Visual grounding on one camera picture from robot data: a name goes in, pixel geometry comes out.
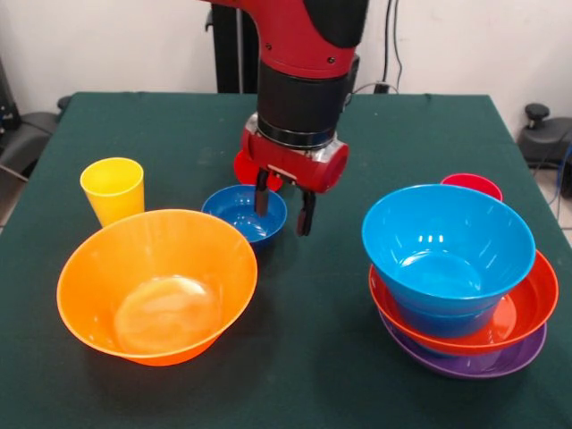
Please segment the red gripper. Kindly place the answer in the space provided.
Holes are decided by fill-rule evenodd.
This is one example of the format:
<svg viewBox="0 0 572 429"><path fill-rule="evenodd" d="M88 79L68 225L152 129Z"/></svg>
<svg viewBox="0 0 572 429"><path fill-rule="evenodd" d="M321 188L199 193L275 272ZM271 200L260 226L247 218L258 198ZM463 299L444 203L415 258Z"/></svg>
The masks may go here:
<svg viewBox="0 0 572 429"><path fill-rule="evenodd" d="M347 165L349 146L333 139L318 150L291 149L262 135L257 129L256 119L247 120L241 145L240 182L256 184L256 213L267 214L268 188L278 190L288 182L306 189L302 191L297 234L308 236L315 211L314 192L325 193L336 185Z"/></svg>

